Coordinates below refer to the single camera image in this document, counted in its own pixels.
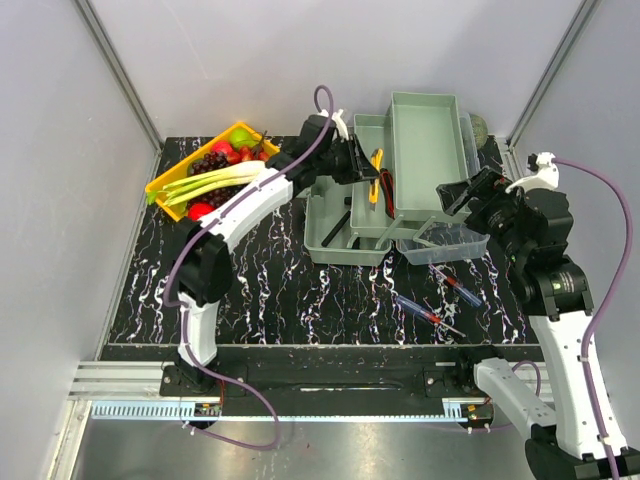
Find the black marble table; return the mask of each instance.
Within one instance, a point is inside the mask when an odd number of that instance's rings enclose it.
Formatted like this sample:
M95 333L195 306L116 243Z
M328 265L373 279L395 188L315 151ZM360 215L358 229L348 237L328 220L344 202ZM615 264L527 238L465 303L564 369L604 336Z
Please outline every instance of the black marble table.
M168 138L158 174L209 140ZM502 166L493 137L479 156L481 165ZM219 344L457 341L446 329L405 315L395 304L398 294L429 305L464 332L467 343L537 343L509 288L504 255L492 242L482 258L446 266L483 300L475 309L427 266L410 265L395 249L374 268L313 264L303 246L304 202L294 200L269 215L233 253L237 281L220 307ZM159 350L167 350L162 347L179 342L178 312L162 306L174 225L156 205L147 207L102 359L155 360Z

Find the reflective metal surface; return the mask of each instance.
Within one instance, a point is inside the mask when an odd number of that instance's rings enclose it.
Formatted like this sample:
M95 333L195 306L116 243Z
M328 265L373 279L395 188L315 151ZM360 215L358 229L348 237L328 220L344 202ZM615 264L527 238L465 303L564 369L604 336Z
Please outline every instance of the reflective metal surface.
M212 429L256 443L268 443L273 435L273 426L266 423L223 423ZM280 449L260 453L191 436L177 423L91 420L74 478L531 480L533 476L515 429L468 436L415 424L289 423L283 425Z

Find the purple cable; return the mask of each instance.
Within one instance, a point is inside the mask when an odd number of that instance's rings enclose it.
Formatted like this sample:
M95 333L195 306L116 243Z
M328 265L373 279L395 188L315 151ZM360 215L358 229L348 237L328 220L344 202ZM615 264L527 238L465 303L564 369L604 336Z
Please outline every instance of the purple cable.
M593 416L596 419L596 425L598 426L598 433L600 434L600 438L604 439L608 437L607 427L604 423L604 417L602 415L602 408L600 406L600 400L598 400L598 393L596 392L596 386L593 381L593 372L591 371L591 365L589 364L589 345L591 340L593 339L593 335L596 332L596 329L602 322L602 317L604 312L609 307L613 295L618 290L618 286L620 285L620 281L622 280L622 274L624 270L627 268L627 263L629 262L629 257L631 256L631 247L633 245L633 220L631 217L631 208L629 207L629 202L625 198L622 190L618 185L616 185L611 179L609 179L606 175L594 170L590 167L586 167L584 165L580 165L579 163L572 162L571 160L566 160L564 158L556 157L554 163L558 165L566 165L567 167L573 167L578 170L581 170L589 175L597 178L598 180L606 183L613 193L618 197L618 201L620 202L620 206L622 207L622 213L624 214L624 222L626 226L626 235L624 241L624 251L622 253L622 258L620 259L620 263L618 264L618 268L616 269L616 273L613 276L613 280L611 281L611 285L607 290L606 295L604 296L604 300L602 301L602 305L598 308L598 311L589 322L587 326L587 330L584 333L584 337L582 337L582 346L581 346L581 355L585 362L582 362L582 368L584 370L584 378L587 383L587 391L589 392L589 400L591 401L591 408L593 409ZM612 479L618 480L620 478L620 472L618 471L618 465L616 463L615 455L613 454L613 449L610 445L604 444L604 450L607 454L607 460L609 461L609 466L611 468Z
M186 258L187 254L193 248L193 246L204 235L207 234L207 232L212 227L215 227L218 223L220 223L220 220L223 219L224 217L226 217L227 214L229 212L231 212L231 210L233 210L236 206L238 206L240 203L242 203L252 193L257 192L259 188L261 188L261 187L263 187L265 185L268 185L269 183L271 183L272 181L274 181L278 177L281 177L282 175L285 175L292 168L295 168L298 164L300 164L300 162L304 161L316 149L316 147L320 144L320 142L322 141L322 139L326 135L327 131L329 130L329 125L331 124L331 117L333 116L333 95L331 94L331 90L329 90L328 87L326 87L325 85L318 85L316 87L315 91L313 92L314 103L316 104L316 106L318 105L318 92L320 90L324 90L324 92L327 94L327 97L329 98L329 110L328 110L329 111L329 116L327 118L327 121L324 123L324 125L322 127L322 130L320 131L320 134L318 135L318 137L313 141L313 143L309 146L309 148L302 155L300 155L295 161L291 162L291 164L288 165L286 168L283 168L278 173L276 173L276 174L272 175L271 177L267 178L264 182L262 182L260 185L258 185L258 187L254 186L254 187L248 189L247 191L240 192L236 197L234 197L232 199L232 201L231 201L231 203L229 205L224 207L224 210L220 214L219 218L216 217L209 224L203 226L202 229L198 233L196 233L193 236L193 238L191 238L191 240L189 240L189 242L187 242L185 247L180 252L180 255L178 255L178 258L176 259L176 263L173 265L173 268L171 269L171 272L169 273L169 278L167 279L167 283L165 285L164 292L162 294L162 301L163 301L165 306L167 306L167 307L184 307L184 309L185 309L184 312L182 313L182 329L181 329L181 332L182 332L182 338L184 339L184 343L185 343L185 350L187 351L187 355L191 359L191 362L198 369L200 369L202 372L206 373L207 375L209 375L209 376L211 376L213 378L216 378L218 380L222 380L223 382L227 382L227 383L231 383L233 385L237 385L238 387L243 388L244 390L247 390L248 392L250 392L253 395L255 395L258 398L258 400L260 400L263 403L263 405L267 408L267 410L269 411L269 413L273 417L273 421L274 421L274 425L275 425L275 429L276 429L275 438L273 439L273 441L271 443L269 443L267 445L253 445L253 444L250 444L250 443L245 443L245 442L241 442L239 440L234 440L232 438L228 438L228 437L225 437L225 436L222 436L222 435L218 435L217 433L207 432L205 430L200 430L200 429L196 429L196 428L192 428L191 431L192 432L197 431L198 433L201 433L202 435L205 435L207 437L215 438L216 440L222 440L223 442L227 442L227 443L230 443L232 445L236 445L238 447L243 447L243 448L248 448L248 449L251 449L251 450L259 450L259 451L272 450L272 449L276 448L280 444L280 438L282 436L282 431L281 431L281 428L280 428L280 419L278 418L278 415L277 415L275 409L269 403L269 401L259 391L257 391L255 388L253 388L251 385L248 385L246 383L242 383L242 382L236 380L235 378L227 377L225 375L221 375L221 374L216 373L216 372L214 372L212 370L209 370L207 367L205 367L204 365L202 365L198 361L198 359L193 354L193 350L191 350L191 345L189 344L189 333L188 333L189 330L187 328L188 323L189 323L189 305L187 303L185 303L185 302L180 301L180 300L172 302L169 299L169 293L171 292L171 286L173 285L173 282L175 281L176 275L178 273L178 269L180 268L180 266L184 262L184 259Z
M521 360L516 363L511 370L514 372L518 370L523 365L529 365L533 367L536 372L536 397L540 396L540 390L542 389L542 374L540 373L540 368L535 362L531 360ZM439 432L447 432L447 433L464 433L465 435L469 435L469 430L461 430L459 428L442 428L435 425L428 425L429 428L434 430L438 430ZM498 425L496 427L489 427L486 430L482 430L479 428L472 429L471 434L477 435L478 433L491 433L491 432L504 432L505 430L510 430L513 427L513 423L508 423L506 425Z

